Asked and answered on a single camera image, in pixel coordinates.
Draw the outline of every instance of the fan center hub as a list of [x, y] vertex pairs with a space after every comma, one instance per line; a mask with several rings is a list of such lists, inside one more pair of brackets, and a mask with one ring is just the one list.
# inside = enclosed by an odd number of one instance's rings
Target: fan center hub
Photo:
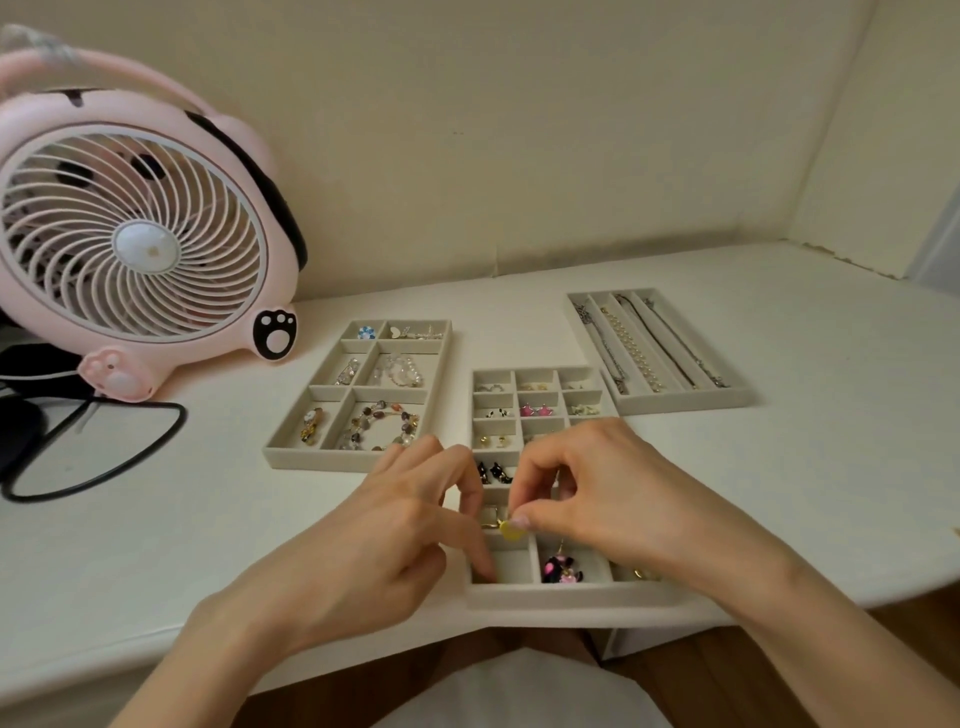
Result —
[[131, 220], [113, 231], [113, 251], [137, 273], [166, 273], [180, 262], [180, 241], [162, 225]]

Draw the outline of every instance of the tabletop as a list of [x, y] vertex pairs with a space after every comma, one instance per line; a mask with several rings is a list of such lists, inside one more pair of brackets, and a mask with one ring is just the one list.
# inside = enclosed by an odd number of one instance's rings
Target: tabletop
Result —
[[[159, 393], [183, 431], [129, 473], [50, 503], [0, 503], [0, 704], [157, 660], [194, 604], [334, 508], [355, 473], [271, 470], [260, 451], [347, 321], [453, 321], [435, 433], [468, 441], [470, 370], [586, 362], [568, 292], [656, 287], [757, 391], [743, 409], [627, 418], [865, 606], [960, 575], [960, 301], [786, 243], [637, 258], [299, 303], [292, 359], [183, 367]], [[171, 422], [101, 407], [24, 475], [25, 493], [126, 459]], [[448, 504], [455, 503], [451, 494]], [[671, 607], [470, 611], [464, 567], [409, 621], [287, 661], [264, 690], [487, 624], [711, 626]]]

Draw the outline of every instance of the forearm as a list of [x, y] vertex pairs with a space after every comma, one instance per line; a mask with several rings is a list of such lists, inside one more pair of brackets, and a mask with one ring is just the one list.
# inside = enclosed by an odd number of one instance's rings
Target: forearm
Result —
[[765, 600], [725, 606], [822, 728], [960, 725], [960, 690], [797, 561]]
[[274, 662], [249, 630], [195, 613], [110, 728], [226, 728]]

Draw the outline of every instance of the person's left hand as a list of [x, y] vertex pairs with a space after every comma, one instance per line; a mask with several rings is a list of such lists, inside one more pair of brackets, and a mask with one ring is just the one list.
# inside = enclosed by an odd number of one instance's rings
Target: person's left hand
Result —
[[[460, 513], [442, 506], [454, 484]], [[462, 445], [444, 449], [424, 436], [408, 449], [391, 446], [343, 503], [201, 602], [185, 630], [226, 627], [278, 663], [409, 618], [444, 574], [439, 544], [461, 548], [493, 581], [476, 519], [482, 489]]]

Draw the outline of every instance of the wooden floor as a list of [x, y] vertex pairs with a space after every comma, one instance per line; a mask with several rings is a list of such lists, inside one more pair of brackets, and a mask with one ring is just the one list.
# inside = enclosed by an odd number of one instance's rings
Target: wooden floor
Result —
[[[960, 582], [872, 614], [960, 685]], [[443, 651], [443, 643], [430, 644], [255, 695], [233, 726], [369, 728], [426, 687]], [[736, 627], [711, 629], [604, 667], [637, 681], [675, 728], [814, 726]]]

